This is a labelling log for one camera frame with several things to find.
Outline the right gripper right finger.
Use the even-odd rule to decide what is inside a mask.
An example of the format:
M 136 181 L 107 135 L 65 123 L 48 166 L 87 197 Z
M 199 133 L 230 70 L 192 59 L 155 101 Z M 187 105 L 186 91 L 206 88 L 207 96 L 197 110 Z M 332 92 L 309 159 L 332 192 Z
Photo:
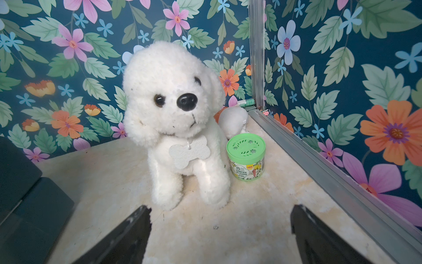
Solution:
M 293 207 L 290 221 L 304 264 L 371 264 L 304 205 Z

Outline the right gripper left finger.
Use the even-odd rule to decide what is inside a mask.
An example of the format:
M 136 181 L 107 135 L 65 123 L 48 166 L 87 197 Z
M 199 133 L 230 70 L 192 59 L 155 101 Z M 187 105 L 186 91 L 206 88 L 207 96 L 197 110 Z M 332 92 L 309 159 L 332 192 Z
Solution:
M 76 264 L 141 264 L 152 230 L 151 209 L 140 206 Z

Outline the teal drawer cabinet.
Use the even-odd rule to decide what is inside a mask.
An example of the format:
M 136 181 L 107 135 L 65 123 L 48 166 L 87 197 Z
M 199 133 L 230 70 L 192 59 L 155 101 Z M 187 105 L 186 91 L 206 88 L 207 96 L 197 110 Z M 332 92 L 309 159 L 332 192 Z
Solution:
M 44 263 L 73 207 L 56 183 L 1 138 L 1 263 Z

